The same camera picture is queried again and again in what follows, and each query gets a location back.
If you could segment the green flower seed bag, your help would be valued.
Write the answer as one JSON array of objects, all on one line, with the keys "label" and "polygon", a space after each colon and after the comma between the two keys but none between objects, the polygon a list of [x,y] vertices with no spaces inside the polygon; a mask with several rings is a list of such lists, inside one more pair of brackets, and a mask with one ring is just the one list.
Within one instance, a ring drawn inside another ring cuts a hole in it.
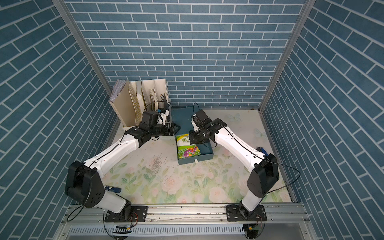
[{"label": "green flower seed bag", "polygon": [[190,138],[188,134],[178,135],[176,136],[176,140],[177,154],[179,160],[199,156],[201,154],[201,151],[198,146],[190,143]]}]

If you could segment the teal top drawer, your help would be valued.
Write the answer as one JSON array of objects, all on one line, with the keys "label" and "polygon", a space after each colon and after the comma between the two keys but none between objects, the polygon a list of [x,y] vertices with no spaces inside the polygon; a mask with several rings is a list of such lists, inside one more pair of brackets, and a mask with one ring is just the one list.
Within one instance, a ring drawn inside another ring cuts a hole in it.
[{"label": "teal top drawer", "polygon": [[188,134],[177,135],[175,139],[179,165],[208,161],[214,157],[211,144],[191,144]]}]

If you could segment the teal drawer cabinet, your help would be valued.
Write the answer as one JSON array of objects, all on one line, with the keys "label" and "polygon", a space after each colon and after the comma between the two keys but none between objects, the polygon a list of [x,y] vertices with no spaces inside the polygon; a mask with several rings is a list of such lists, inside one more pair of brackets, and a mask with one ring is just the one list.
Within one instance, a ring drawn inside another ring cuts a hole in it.
[{"label": "teal drawer cabinet", "polygon": [[194,110],[192,107],[172,109],[171,117],[173,123],[180,126],[180,129],[177,132],[177,135],[189,134],[189,131],[193,131],[194,127],[192,124],[192,115],[194,115]]}]

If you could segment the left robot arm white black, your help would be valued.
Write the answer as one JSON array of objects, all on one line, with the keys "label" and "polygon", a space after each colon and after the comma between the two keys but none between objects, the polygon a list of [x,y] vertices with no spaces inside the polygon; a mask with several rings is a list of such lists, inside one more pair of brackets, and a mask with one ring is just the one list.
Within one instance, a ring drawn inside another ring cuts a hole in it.
[{"label": "left robot arm white black", "polygon": [[180,128],[175,123],[167,123],[163,114],[144,112],[139,125],[126,130],[119,141],[93,158],[83,163],[75,161],[69,166],[65,194],[86,208],[97,207],[116,214],[122,212],[129,201],[105,190],[104,175],[152,138],[174,136]]}]

